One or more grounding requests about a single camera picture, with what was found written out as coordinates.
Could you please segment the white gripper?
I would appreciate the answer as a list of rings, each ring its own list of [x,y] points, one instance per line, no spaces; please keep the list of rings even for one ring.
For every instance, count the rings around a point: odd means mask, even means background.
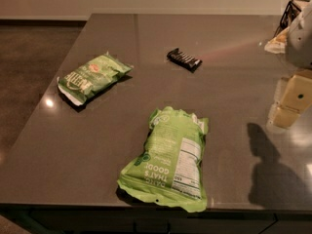
[[[312,2],[291,23],[286,47],[288,62],[312,68]],[[272,105],[272,124],[287,129],[312,105],[312,73],[295,73],[278,82]]]

